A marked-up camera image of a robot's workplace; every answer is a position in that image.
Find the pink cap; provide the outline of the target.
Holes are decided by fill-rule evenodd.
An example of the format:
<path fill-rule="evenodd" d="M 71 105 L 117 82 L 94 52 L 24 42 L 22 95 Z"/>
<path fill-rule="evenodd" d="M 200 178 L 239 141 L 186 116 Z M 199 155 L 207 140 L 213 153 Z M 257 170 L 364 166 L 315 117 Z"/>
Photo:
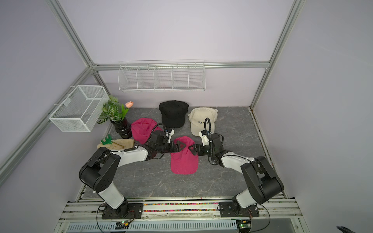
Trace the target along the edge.
<path fill-rule="evenodd" d="M 170 168 L 174 174 L 191 175 L 198 170 L 199 157 L 193 155 L 189 147 L 195 142 L 188 136 L 177 138 L 174 143 L 181 142 L 186 146 L 180 152 L 171 153 Z"/>
<path fill-rule="evenodd" d="M 146 143 L 157 122 L 151 118 L 140 118 L 131 124 L 131 132 L 139 145 Z"/>

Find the black cap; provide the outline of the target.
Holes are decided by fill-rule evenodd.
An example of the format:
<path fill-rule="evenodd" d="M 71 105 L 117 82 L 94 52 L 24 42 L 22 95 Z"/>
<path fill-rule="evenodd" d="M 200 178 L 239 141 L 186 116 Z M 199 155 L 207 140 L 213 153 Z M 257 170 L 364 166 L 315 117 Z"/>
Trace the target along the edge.
<path fill-rule="evenodd" d="M 159 105 L 161 121 L 167 128 L 181 128 L 185 124 L 189 105 L 182 101 L 167 101 Z"/>

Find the cream cap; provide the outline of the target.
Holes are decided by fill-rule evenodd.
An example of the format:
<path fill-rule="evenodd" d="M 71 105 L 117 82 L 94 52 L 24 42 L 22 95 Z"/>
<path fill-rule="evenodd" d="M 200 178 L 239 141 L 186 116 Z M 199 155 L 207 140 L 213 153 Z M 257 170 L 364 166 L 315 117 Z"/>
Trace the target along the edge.
<path fill-rule="evenodd" d="M 211 130 L 212 133 L 215 132 L 215 122 L 218 118 L 218 110 L 215 108 L 209 108 L 209 107 L 199 107 L 194 108 L 189 114 L 188 114 L 188 120 L 191 124 L 191 133 L 194 136 L 199 136 L 199 132 L 205 129 L 204 123 L 205 119 L 209 118 L 211 122 Z"/>

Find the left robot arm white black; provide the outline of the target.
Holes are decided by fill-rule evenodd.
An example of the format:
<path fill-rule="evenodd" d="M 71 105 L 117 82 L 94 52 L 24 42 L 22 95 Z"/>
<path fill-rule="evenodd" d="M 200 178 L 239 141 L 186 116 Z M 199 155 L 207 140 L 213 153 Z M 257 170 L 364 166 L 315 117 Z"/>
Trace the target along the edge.
<path fill-rule="evenodd" d="M 161 125 L 162 131 L 156 128 Z M 110 150 L 99 148 L 79 171 L 82 183 L 95 191 L 105 202 L 104 218 L 137 218 L 140 211 L 132 210 L 128 200 L 118 191 L 113 179 L 119 167 L 135 162 L 156 158 L 158 153 L 181 152 L 187 146 L 171 140 L 174 131 L 168 131 L 164 124 L 156 124 L 144 144 L 136 143 L 133 148 Z"/>

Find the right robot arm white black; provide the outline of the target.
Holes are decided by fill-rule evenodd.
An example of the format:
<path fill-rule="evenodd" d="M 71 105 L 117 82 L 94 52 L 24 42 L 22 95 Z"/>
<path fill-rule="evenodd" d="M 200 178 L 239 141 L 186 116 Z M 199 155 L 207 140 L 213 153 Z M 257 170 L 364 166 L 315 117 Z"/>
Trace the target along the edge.
<path fill-rule="evenodd" d="M 207 156 L 211 165 L 235 170 L 244 177 L 247 188 L 233 197 L 235 208 L 263 204 L 284 191 L 283 182 L 264 156 L 245 157 L 224 149 L 224 137 L 212 132 L 210 118 L 205 119 L 199 135 L 202 143 L 189 146 L 193 155 Z"/>

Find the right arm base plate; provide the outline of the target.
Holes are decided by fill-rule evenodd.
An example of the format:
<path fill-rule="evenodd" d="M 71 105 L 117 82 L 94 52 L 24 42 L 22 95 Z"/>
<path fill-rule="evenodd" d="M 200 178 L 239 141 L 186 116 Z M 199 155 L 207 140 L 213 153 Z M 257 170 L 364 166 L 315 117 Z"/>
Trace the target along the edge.
<path fill-rule="evenodd" d="M 258 207 L 254 204 L 246 208 L 242 208 L 236 202 L 219 202 L 217 210 L 221 217 L 258 217 Z"/>

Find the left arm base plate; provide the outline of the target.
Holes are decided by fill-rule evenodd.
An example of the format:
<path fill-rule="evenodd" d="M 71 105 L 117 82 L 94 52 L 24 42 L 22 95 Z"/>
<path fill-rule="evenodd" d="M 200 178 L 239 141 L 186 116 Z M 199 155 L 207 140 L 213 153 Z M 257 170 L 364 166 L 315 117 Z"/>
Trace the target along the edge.
<path fill-rule="evenodd" d="M 143 208 L 144 204 L 142 203 L 127 203 L 121 205 L 118 209 L 106 205 L 102 219 L 140 219 Z"/>

